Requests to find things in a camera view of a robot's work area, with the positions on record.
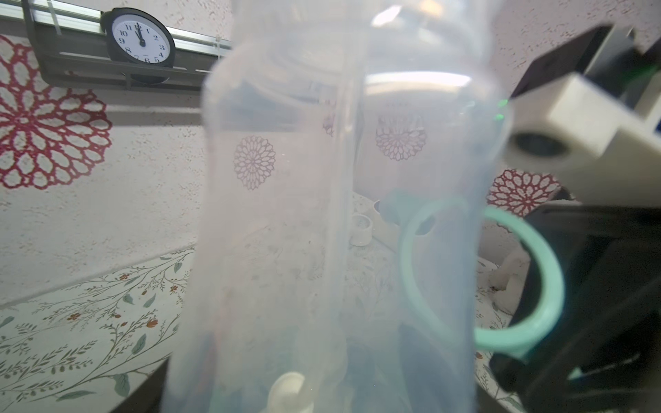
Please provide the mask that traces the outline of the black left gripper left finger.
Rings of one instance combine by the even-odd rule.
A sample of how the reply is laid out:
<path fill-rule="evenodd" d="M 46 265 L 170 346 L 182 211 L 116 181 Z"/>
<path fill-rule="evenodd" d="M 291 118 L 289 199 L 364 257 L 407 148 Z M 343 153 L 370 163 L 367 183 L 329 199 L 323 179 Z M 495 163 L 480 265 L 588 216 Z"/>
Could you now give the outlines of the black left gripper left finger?
<path fill-rule="evenodd" d="M 111 413 L 159 413 L 165 390 L 169 360 L 159 366 L 134 392 Z"/>

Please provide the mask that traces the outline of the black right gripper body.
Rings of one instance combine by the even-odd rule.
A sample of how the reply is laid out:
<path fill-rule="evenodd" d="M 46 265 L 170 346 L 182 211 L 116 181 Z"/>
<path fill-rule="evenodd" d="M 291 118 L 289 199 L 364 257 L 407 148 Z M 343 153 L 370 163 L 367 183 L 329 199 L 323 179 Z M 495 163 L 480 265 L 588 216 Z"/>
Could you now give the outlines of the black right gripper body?
<path fill-rule="evenodd" d="M 492 356 L 529 412 L 660 409 L 660 211 L 549 202 L 527 217 L 559 259 L 559 322 L 525 361 Z"/>

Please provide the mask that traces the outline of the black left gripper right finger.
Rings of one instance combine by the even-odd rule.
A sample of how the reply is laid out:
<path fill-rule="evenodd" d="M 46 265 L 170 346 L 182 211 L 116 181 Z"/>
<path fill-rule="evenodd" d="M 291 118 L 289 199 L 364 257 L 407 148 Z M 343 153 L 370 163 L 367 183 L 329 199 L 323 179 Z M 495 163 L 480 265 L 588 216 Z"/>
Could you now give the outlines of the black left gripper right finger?
<path fill-rule="evenodd" d="M 480 385 L 476 385 L 476 399 L 478 413 L 510 413 Z"/>

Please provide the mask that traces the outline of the clear baby bottle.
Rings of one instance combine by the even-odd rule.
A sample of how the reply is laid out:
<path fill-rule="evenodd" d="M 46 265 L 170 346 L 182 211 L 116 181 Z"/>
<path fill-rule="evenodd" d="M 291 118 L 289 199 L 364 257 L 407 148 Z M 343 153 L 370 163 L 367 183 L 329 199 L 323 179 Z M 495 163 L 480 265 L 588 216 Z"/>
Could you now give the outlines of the clear baby bottle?
<path fill-rule="evenodd" d="M 473 412 L 497 1 L 236 1 L 164 412 Z M 349 243 L 353 214 L 373 221 Z"/>

